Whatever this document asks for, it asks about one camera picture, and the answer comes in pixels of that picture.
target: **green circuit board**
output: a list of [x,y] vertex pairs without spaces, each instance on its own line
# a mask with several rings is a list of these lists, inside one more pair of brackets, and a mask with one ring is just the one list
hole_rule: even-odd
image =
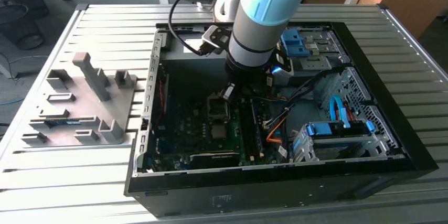
[[273,148],[262,146],[266,132],[261,123],[268,117],[265,101],[225,103],[214,95],[172,100],[150,160],[156,171],[212,168],[206,164],[222,156],[224,167],[274,163]]

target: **aluminum profile table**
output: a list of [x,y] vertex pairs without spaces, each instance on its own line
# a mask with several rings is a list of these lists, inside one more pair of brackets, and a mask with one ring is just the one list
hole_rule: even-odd
[[[157,219],[122,195],[129,144],[22,149],[21,121],[50,68],[88,51],[92,65],[137,75],[128,137],[142,109],[154,24],[169,6],[90,5],[68,22],[8,132],[0,142],[0,220],[122,223]],[[212,14],[178,5],[176,22],[210,22]],[[293,21],[345,22],[376,71],[438,163],[417,180],[393,185],[358,201],[272,208],[218,215],[169,217],[172,222],[416,223],[448,220],[448,77],[386,9],[377,6],[302,5]]]

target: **blue cable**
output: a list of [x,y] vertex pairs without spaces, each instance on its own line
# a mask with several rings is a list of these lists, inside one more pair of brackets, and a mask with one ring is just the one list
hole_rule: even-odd
[[21,99],[18,99],[18,100],[16,100],[16,101],[10,101],[10,102],[2,102],[2,103],[0,103],[0,106],[1,106],[1,105],[9,105],[9,104],[13,104],[13,103],[16,103],[16,102],[21,102],[22,100],[25,100],[25,98],[21,98]]

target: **open computer tower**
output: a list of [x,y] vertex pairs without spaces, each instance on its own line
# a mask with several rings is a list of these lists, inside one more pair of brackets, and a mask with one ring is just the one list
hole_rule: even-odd
[[[210,25],[232,29],[174,29],[200,45]],[[156,217],[362,199],[437,169],[344,23],[289,23],[282,64],[230,102],[225,52],[165,24],[153,43],[124,194]]]

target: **label sticker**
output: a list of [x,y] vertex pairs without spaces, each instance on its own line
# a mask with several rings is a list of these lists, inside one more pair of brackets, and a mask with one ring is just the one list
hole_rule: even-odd
[[269,87],[272,87],[272,77],[266,77],[266,85],[269,86]]
[[280,155],[281,155],[284,158],[286,158],[288,152],[286,152],[286,150],[282,148],[281,145],[278,146],[278,153],[280,153]]
[[[202,45],[202,39],[185,39],[185,43],[196,50]],[[184,47],[184,52],[192,52],[186,47]]]

